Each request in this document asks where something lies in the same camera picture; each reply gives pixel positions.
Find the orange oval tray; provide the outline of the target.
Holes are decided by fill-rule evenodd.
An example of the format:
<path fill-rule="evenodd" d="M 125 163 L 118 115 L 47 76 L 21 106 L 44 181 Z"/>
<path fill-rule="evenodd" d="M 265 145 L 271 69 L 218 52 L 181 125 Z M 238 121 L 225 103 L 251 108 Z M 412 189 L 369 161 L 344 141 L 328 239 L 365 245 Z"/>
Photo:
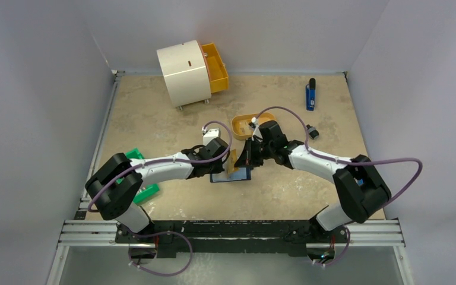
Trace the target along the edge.
<path fill-rule="evenodd" d="M 255 128 L 250 126 L 250 123 L 252 123 L 252 119 L 257 115 L 257 113 L 253 113 L 235 116 L 231 122 L 233 137 L 241 141 L 251 137 L 254 133 Z M 276 121 L 276 117 L 270 112 L 264 112 L 262 115 L 258 116 L 257 122 L 259 124 L 267 121 Z"/>

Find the blue leather card holder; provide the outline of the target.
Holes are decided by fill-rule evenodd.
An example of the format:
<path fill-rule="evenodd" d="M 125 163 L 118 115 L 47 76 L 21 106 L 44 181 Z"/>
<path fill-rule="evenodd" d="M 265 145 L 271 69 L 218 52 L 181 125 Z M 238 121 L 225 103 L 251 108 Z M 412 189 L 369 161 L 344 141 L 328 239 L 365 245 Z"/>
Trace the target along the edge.
<path fill-rule="evenodd" d="M 216 173 L 210 175 L 211 183 L 223 183 L 223 182 L 236 182 L 236 181 L 250 181 L 251 170 L 248 168 L 238 168 L 233 173 L 228 174 L 227 172 Z"/>

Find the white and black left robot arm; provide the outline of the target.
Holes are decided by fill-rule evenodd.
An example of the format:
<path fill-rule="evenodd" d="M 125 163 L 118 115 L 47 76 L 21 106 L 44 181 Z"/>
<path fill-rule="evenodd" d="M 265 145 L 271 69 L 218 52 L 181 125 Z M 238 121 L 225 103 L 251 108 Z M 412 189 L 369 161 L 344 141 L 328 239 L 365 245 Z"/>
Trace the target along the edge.
<path fill-rule="evenodd" d="M 229 148 L 227 142 L 216 137 L 207 145 L 157 159 L 130 159 L 116 153 L 85 183 L 91 198 L 87 209 L 96 207 L 103 220 L 116 220 L 137 242 L 148 242 L 153 237 L 153 226 L 145 210 L 134 202 L 138 190 L 160 182 L 220 173 Z"/>

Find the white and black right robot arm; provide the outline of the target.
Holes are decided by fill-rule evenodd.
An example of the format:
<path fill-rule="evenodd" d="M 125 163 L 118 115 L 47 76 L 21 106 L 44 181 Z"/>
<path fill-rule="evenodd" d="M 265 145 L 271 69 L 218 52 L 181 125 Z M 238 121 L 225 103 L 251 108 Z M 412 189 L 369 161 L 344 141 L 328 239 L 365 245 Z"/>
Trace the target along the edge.
<path fill-rule="evenodd" d="M 303 142 L 288 140 L 276 121 L 261 124 L 256 134 L 246 139 L 235 167 L 253 169 L 267 159 L 289 169 L 319 176 L 334 184 L 339 202 L 327 206 L 312 217 L 309 233 L 323 242 L 339 226 L 351 221 L 365 222 L 377 212 L 392 194 L 368 157 L 358 155 L 335 158 L 320 151 L 311 154 Z"/>

